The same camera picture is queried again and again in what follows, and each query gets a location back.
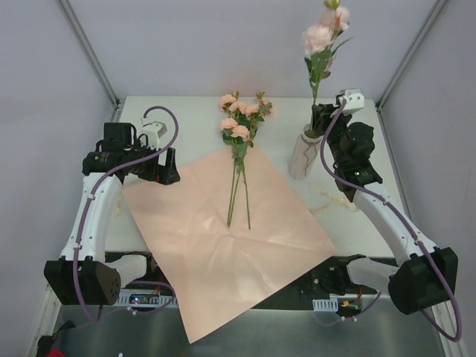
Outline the cream ribbon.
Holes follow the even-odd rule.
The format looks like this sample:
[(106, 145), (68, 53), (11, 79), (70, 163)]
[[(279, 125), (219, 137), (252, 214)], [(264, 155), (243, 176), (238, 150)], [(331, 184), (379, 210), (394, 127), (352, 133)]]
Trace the cream ribbon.
[(320, 196), (327, 199), (327, 202), (324, 205), (316, 208), (310, 208), (309, 212), (315, 216), (319, 213), (323, 213), (328, 210), (332, 210), (333, 208), (343, 208), (345, 211), (350, 213), (357, 213), (359, 209), (356, 207), (355, 204), (349, 202), (346, 197), (340, 196), (332, 196), (328, 191), (323, 190), (321, 187), (317, 186), (317, 184), (309, 183), (309, 188), (314, 192), (318, 193)]

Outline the pale pink flower stem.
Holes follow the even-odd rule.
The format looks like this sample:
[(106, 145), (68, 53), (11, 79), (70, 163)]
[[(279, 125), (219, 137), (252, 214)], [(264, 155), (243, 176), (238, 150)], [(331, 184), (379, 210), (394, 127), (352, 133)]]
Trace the pale pink flower stem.
[(337, 50), (350, 41), (345, 39), (337, 44), (338, 38), (350, 26), (350, 11), (340, 1), (324, 1), (324, 7), (319, 23), (307, 28), (302, 35), (313, 105), (317, 103), (321, 82), (331, 74)]

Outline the peach flower stem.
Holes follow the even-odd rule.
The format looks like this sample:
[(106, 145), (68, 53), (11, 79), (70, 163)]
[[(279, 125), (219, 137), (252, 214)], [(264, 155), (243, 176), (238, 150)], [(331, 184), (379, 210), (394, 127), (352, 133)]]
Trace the peach flower stem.
[(227, 226), (231, 227), (234, 208), (237, 200), (238, 187), (243, 183), (245, 188), (245, 206), (248, 229), (251, 230), (251, 210), (249, 203), (248, 178), (245, 168), (245, 157), (249, 148), (254, 145), (257, 133), (257, 114), (259, 106), (248, 106), (239, 99), (239, 92), (235, 91), (220, 98), (219, 108), (227, 117), (220, 122), (220, 132), (224, 144), (231, 148), (233, 173), (231, 193), (228, 203)]
[(270, 100), (265, 99), (265, 92), (259, 91), (256, 93), (257, 104), (253, 107), (249, 107), (247, 114), (245, 115), (248, 125), (248, 134), (245, 137), (241, 137), (241, 142), (237, 147), (237, 163), (239, 177), (242, 179), (245, 187), (245, 207), (248, 229), (251, 230), (251, 211), (249, 203), (248, 192), (248, 179), (245, 169), (245, 157), (248, 149), (254, 147), (254, 139), (257, 136), (258, 129), (265, 122), (265, 119), (272, 115), (274, 110), (273, 104)]

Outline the pink wrapping paper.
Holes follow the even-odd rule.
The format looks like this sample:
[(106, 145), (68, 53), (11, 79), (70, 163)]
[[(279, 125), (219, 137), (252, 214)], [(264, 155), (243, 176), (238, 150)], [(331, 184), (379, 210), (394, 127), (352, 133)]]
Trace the pink wrapping paper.
[(170, 186), (123, 192), (138, 229), (176, 292), (196, 342), (281, 290), (336, 249), (265, 153), (245, 157), (247, 185), (229, 208), (229, 149), (180, 168)]

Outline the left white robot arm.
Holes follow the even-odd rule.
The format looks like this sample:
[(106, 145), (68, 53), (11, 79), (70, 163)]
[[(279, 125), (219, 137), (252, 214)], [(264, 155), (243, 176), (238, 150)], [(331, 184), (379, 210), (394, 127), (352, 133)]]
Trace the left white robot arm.
[(167, 150), (164, 164), (155, 156), (166, 131), (157, 121), (140, 128), (106, 123), (103, 139), (83, 159), (83, 191), (74, 227), (59, 259), (44, 267), (61, 304), (111, 306), (132, 281), (140, 289), (155, 285), (158, 273), (150, 266), (150, 257), (125, 253), (108, 262), (106, 238), (127, 175), (164, 185), (180, 180), (173, 148)]

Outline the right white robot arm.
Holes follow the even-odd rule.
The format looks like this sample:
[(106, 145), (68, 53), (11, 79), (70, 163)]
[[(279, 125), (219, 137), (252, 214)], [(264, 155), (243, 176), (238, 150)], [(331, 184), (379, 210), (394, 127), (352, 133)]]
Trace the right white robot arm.
[(335, 286), (352, 293), (360, 285), (383, 289), (405, 315), (456, 301), (458, 258), (438, 248), (392, 203), (382, 177), (370, 163), (373, 127), (352, 122), (342, 105), (312, 105), (311, 130), (334, 163), (325, 170), (338, 189), (372, 222), (393, 253), (396, 266), (358, 258), (335, 274)]

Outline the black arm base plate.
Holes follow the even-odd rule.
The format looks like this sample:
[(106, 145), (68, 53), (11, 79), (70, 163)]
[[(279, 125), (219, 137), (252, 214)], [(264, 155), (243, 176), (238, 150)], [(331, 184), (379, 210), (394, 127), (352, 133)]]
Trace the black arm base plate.
[[(146, 274), (141, 278), (145, 284), (130, 283), (121, 292), (172, 296), (170, 289), (155, 285), (156, 282), (167, 283), (168, 280), (151, 253), (143, 252), (142, 255), (146, 257)], [(374, 295), (376, 290), (351, 282), (347, 273), (347, 264), (361, 257), (360, 254), (330, 257), (255, 307), (267, 310), (311, 310), (313, 299), (333, 297), (356, 298), (362, 302), (364, 297)]]

